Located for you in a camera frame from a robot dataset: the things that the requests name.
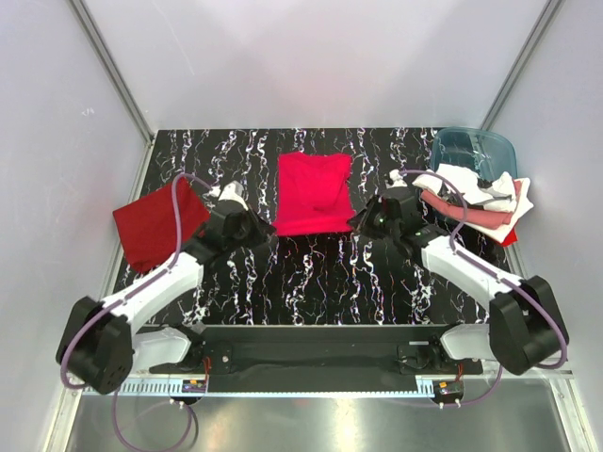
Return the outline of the dark red t-shirt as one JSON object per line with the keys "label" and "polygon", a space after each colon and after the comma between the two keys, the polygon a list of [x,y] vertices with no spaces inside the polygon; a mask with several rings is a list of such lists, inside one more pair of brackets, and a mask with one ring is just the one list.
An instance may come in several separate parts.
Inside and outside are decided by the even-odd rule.
{"label": "dark red t-shirt", "polygon": [[176,189],[167,184],[113,212],[127,264],[146,273],[163,264],[175,252],[176,219],[173,201],[180,213],[182,240],[189,240],[210,217],[190,183],[179,180]]}

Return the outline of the bright pink-red t-shirt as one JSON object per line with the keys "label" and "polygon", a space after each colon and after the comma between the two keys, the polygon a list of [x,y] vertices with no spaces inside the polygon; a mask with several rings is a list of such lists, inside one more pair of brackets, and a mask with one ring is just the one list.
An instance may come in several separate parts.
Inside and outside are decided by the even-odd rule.
{"label": "bright pink-red t-shirt", "polygon": [[346,233],[355,216],[344,153],[284,153],[278,158],[278,202],[273,226],[279,236]]}

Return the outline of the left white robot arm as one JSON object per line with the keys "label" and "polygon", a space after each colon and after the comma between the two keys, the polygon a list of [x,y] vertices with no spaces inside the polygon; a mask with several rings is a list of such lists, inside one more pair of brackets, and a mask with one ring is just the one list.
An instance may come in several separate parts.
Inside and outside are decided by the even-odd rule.
{"label": "left white robot arm", "polygon": [[191,339],[175,327],[141,332],[159,311],[202,282],[223,255],[266,243],[275,229],[241,202],[220,201],[209,219],[167,263],[104,299],[83,297],[67,320],[56,361],[65,386],[90,387],[101,395],[118,389],[133,373],[180,363]]}

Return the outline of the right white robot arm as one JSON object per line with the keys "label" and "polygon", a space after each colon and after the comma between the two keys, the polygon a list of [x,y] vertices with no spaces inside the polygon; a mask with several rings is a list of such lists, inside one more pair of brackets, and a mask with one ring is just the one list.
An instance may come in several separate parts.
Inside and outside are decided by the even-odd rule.
{"label": "right white robot arm", "polygon": [[372,197],[349,225],[370,239],[391,241],[403,258],[448,280],[487,312],[487,323],[459,324],[440,336],[446,357],[494,360],[517,376],[546,368],[553,355],[566,361],[569,334],[550,284],[493,266],[425,222],[411,189],[388,188]]}

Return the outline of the dusty pink folded t-shirt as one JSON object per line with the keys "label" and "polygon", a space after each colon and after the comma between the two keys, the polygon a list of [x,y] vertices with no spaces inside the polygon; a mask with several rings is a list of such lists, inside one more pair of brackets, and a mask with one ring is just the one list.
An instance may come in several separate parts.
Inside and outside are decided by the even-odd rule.
{"label": "dusty pink folded t-shirt", "polygon": [[[461,221],[464,216],[464,208],[463,203],[459,200],[459,197],[451,188],[450,185],[445,183],[440,184],[441,192],[436,192],[432,189],[431,186],[419,183],[414,183],[416,188],[420,189],[420,199],[424,201],[426,204],[431,206],[436,212],[441,214],[443,217],[454,219],[457,221]],[[466,202],[467,212],[465,222],[469,221],[477,223],[479,218],[479,213],[483,211],[493,211],[493,212],[513,212],[516,207],[517,201],[514,202],[504,202],[502,204],[503,210],[487,210],[481,205],[474,205]]]}

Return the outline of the white black printed t-shirt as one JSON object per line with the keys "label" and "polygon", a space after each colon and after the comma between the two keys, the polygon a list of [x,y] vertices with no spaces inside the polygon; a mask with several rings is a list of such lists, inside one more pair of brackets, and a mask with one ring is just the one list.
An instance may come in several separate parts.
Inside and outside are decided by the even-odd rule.
{"label": "white black printed t-shirt", "polygon": [[440,164],[436,172],[419,175],[413,185],[455,206],[462,203],[453,189],[456,187],[470,208],[511,213],[517,206],[514,179],[503,171],[497,179],[484,179],[472,169]]}

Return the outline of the blue transparent plastic bin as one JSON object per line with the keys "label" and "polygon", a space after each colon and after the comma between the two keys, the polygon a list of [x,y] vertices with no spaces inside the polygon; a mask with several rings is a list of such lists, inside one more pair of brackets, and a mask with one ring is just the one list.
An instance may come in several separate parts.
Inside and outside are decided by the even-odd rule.
{"label": "blue transparent plastic bin", "polygon": [[518,178],[513,144],[505,137],[482,129],[446,127],[432,142],[430,169],[441,164],[467,168],[482,179],[494,181],[504,172]]}

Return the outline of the red t-shirt under pile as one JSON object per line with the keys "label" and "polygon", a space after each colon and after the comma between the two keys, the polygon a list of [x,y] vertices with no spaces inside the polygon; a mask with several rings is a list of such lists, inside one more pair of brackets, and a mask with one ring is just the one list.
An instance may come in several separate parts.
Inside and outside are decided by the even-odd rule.
{"label": "red t-shirt under pile", "polygon": [[512,244],[516,243],[518,240],[515,229],[511,229],[510,232],[505,236],[505,238],[499,242],[499,244],[503,247],[509,247]]}

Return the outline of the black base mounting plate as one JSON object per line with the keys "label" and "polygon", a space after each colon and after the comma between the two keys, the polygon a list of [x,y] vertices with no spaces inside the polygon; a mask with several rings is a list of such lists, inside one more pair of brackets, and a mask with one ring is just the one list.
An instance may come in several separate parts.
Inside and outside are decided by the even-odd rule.
{"label": "black base mounting plate", "polygon": [[207,326],[193,333],[180,363],[154,374],[231,380],[309,379],[345,383],[376,380],[390,387],[400,376],[479,375],[475,359],[453,361],[438,342],[446,326]]}

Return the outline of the white folded t-shirt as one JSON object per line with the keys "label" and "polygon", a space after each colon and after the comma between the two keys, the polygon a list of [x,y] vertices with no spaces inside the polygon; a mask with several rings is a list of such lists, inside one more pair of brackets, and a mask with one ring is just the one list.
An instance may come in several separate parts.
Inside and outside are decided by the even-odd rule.
{"label": "white folded t-shirt", "polygon": [[521,178],[515,179],[513,182],[517,195],[517,203],[513,212],[483,211],[479,213],[480,219],[477,223],[471,221],[467,223],[469,227],[494,239],[498,244],[511,229],[515,229],[519,219],[533,208],[533,203],[528,198],[531,180]]}

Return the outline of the left aluminium frame post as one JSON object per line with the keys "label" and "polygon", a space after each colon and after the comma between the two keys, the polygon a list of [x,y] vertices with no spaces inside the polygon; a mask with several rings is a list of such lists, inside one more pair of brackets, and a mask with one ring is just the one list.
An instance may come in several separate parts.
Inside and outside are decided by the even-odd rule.
{"label": "left aluminium frame post", "polygon": [[96,23],[90,8],[83,0],[67,0],[67,5],[71,9],[74,18],[78,22],[87,40],[90,43],[93,53],[97,56],[106,76],[118,94],[123,107],[128,113],[130,119],[136,126],[140,136],[147,146],[149,146],[155,132],[146,121],[138,103],[136,102],[131,89],[128,87],[117,62],[106,43],[106,40]]}

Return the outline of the aluminium frame post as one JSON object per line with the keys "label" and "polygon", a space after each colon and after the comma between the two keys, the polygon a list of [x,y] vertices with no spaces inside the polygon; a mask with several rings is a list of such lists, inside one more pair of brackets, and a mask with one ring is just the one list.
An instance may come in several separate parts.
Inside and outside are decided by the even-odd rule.
{"label": "aluminium frame post", "polygon": [[522,73],[526,70],[531,58],[534,56],[538,46],[545,37],[547,30],[554,23],[563,5],[563,0],[547,0],[545,2],[511,68],[505,76],[494,101],[491,103],[481,122],[482,130],[491,130],[493,128]]}
{"label": "aluminium frame post", "polygon": [[136,102],[131,89],[128,87],[117,62],[106,43],[106,40],[96,23],[90,8],[83,0],[67,0],[67,5],[71,9],[74,18],[78,22],[87,40],[90,43],[93,53],[97,56],[106,76],[118,94],[123,107],[128,113],[130,119],[136,126],[140,136],[147,146],[149,146],[155,132],[146,121],[138,103]]}

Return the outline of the right aluminium frame post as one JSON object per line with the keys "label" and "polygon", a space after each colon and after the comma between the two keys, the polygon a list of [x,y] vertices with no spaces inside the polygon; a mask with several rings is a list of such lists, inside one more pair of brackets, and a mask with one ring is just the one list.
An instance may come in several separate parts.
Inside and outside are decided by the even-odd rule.
{"label": "right aluminium frame post", "polygon": [[511,68],[505,76],[494,101],[491,103],[481,122],[482,130],[491,130],[493,128],[522,73],[526,70],[531,58],[534,56],[538,46],[545,37],[547,30],[554,23],[563,5],[563,0],[547,0],[545,2]]}

